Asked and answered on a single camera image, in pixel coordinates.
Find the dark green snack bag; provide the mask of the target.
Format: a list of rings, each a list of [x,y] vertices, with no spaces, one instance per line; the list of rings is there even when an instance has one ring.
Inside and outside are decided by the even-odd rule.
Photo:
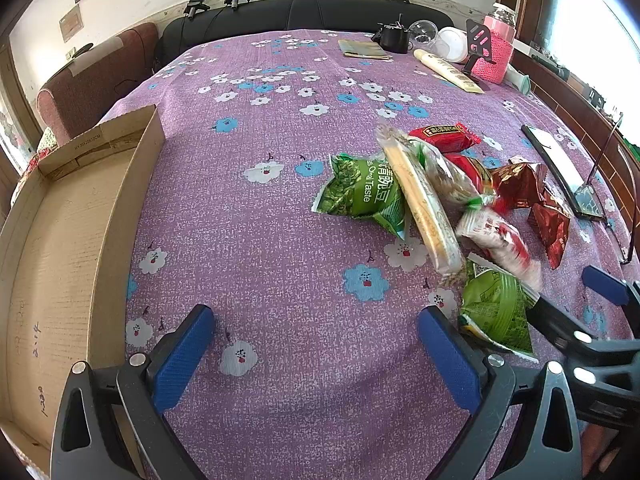
[[[540,298],[538,292],[477,254],[466,259],[466,277],[459,313],[462,330],[491,347],[537,363],[527,312]]]

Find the white red snack packet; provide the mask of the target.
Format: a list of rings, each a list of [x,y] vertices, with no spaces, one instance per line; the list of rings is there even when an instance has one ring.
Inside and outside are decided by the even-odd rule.
[[[522,283],[539,292],[541,266],[529,252],[520,232],[490,208],[467,210],[456,227],[457,236],[468,238],[491,260]]]

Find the red foil snack bag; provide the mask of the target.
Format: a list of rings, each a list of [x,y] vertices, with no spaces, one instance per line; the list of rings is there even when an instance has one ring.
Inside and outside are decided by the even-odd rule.
[[[528,209],[527,221],[544,245],[551,269],[563,259],[570,214],[548,190],[548,167],[541,162],[517,162],[491,170],[491,184],[497,193],[495,211],[505,214],[513,209]]]

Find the beige wafer snack pack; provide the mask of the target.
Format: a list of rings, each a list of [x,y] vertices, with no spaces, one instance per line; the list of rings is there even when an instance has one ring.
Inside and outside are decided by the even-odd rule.
[[[381,122],[375,137],[404,194],[432,265],[441,276],[458,275],[465,261],[446,212],[406,136]]]

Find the green peas snack bag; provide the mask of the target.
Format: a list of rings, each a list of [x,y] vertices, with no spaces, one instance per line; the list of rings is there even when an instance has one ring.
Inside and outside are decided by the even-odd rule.
[[[404,194],[386,158],[338,154],[331,155],[329,162],[332,177],[314,198],[311,210],[372,220],[404,240],[407,232]]]

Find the black smartphone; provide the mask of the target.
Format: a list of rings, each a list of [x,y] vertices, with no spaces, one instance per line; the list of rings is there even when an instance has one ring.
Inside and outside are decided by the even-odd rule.
[[[580,175],[554,134],[522,125],[521,130],[550,169],[578,218],[604,221],[605,214],[596,192]]]

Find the cardboard tray box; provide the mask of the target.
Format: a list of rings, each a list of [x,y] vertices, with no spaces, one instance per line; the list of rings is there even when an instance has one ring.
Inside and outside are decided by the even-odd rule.
[[[50,476],[72,365],[122,364],[126,292],[142,206],[165,141],[153,105],[47,155],[1,229],[1,433]]]

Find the purple floral tablecloth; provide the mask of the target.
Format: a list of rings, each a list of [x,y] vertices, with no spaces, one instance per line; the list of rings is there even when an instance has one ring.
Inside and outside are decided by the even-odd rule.
[[[119,100],[155,105],[166,141],[132,251],[129,351],[149,350],[196,304],[214,343],[166,417],[211,479],[423,479],[466,415],[425,354],[416,320],[455,316],[418,234],[318,214],[329,159],[378,152],[375,128],[460,122],[488,167],[551,133],[583,176],[592,161],[534,96],[469,94],[411,55],[342,55],[332,30],[197,46]]]

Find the black phone stand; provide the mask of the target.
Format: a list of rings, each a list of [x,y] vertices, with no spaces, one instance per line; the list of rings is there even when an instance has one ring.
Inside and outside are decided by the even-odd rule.
[[[484,60],[495,65],[492,58],[491,32],[483,23],[468,18],[465,22],[466,40],[468,40],[468,58],[463,69],[466,76],[472,75],[472,70],[478,60]]]

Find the pink sleeved bottle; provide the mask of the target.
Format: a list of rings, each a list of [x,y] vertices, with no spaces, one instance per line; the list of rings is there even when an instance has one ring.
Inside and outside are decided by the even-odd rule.
[[[491,63],[480,58],[472,74],[484,81],[501,84],[513,53],[516,13],[505,4],[496,2],[492,11],[485,16],[483,24],[491,36]]]

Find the white round jar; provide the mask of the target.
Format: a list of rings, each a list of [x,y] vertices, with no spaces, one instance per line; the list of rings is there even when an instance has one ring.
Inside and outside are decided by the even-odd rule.
[[[462,63],[468,57],[466,32],[455,27],[444,27],[436,36],[436,54],[450,63]]]

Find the clear plastic cup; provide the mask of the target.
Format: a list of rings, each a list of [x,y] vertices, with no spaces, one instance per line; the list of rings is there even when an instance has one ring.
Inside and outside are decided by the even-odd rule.
[[[409,49],[433,51],[438,37],[438,27],[430,20],[417,20],[408,27]]]

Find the black pen cup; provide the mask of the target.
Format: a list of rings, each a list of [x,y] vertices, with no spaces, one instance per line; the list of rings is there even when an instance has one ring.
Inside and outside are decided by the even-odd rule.
[[[409,51],[408,28],[401,23],[402,14],[390,24],[378,24],[378,30],[372,36],[372,40],[384,51],[406,54]]]

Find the small olive notebook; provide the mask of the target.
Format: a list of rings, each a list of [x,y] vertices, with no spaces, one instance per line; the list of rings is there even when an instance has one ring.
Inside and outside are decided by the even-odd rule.
[[[374,41],[358,41],[340,39],[338,46],[348,58],[370,58],[371,60],[387,60],[390,56]]]

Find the black leather sofa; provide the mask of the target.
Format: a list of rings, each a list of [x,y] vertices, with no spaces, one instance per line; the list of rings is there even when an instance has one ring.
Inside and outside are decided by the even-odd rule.
[[[162,68],[199,44],[258,32],[325,28],[376,32],[381,24],[396,20],[406,26],[419,20],[439,28],[454,24],[446,13],[409,0],[259,0],[235,10],[226,6],[170,22],[157,41],[154,62]]]

